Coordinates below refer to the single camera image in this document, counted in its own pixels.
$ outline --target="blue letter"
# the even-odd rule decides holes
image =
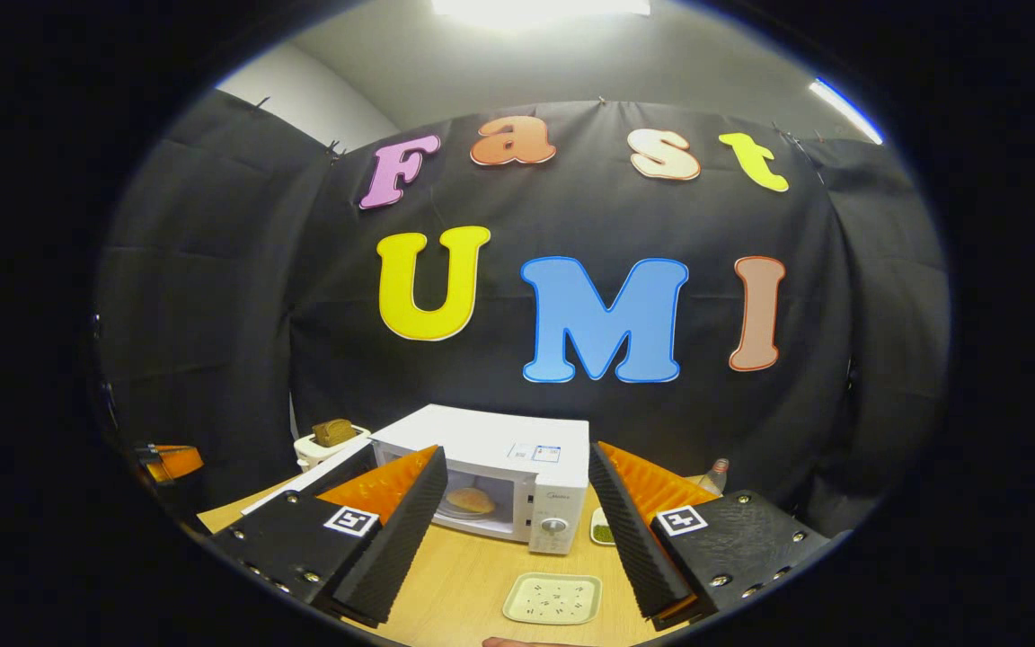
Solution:
[[[615,374],[623,382],[669,382],[681,372],[673,360],[678,291],[689,269],[677,261],[648,258],[637,262],[604,307],[601,296],[578,259],[535,258],[522,266],[521,277],[537,297],[534,361],[526,364],[531,382],[568,382],[574,366],[566,361],[566,336],[592,380],[599,380],[621,343],[629,340],[625,360]]]

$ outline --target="table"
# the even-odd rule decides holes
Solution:
[[[694,481],[698,476],[691,476]],[[210,532],[217,532],[241,519],[241,510],[263,496],[279,491],[287,482],[223,505],[198,519]],[[516,541],[492,539],[431,524],[398,597],[390,621],[376,630],[344,619],[372,634],[418,647],[477,647],[491,636],[527,643],[562,643],[581,646],[619,647],[644,643],[670,631],[654,630],[637,609],[629,579],[621,568],[616,549],[593,543],[589,521],[598,500],[593,488],[586,493],[582,509],[583,528],[578,529],[568,555],[541,555]],[[538,625],[510,621],[501,614],[510,587],[527,572],[594,576],[601,581],[601,602],[596,618],[581,625]]]

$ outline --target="ceiling light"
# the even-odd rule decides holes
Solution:
[[[434,0],[442,17],[490,26],[540,24],[562,17],[598,13],[650,14],[649,0]]]
[[[874,124],[869,123],[869,119],[866,119],[865,115],[862,115],[857,108],[854,108],[852,104],[842,97],[840,93],[834,90],[833,87],[827,85],[826,82],[821,81],[821,79],[817,79],[817,81],[810,83],[808,89],[812,90],[814,94],[817,94],[818,97],[824,98],[825,102],[837,108],[838,113],[846,115],[846,119],[849,119],[854,126],[857,126],[858,130],[865,134],[865,136],[873,140],[875,144],[884,142],[880,133],[878,133],[878,128],[874,127]]]

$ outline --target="microwave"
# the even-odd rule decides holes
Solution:
[[[369,437],[379,466],[441,445],[446,495],[434,523],[564,555],[583,524],[589,484],[589,422],[428,405]],[[449,493],[476,488],[492,511],[457,507]]]

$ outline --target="ceiling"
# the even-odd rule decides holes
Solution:
[[[531,102],[604,97],[684,106],[801,139],[868,140],[808,91],[816,75],[742,26],[653,0],[649,17],[572,17],[498,29],[428,0],[371,0],[299,34],[402,130]]]

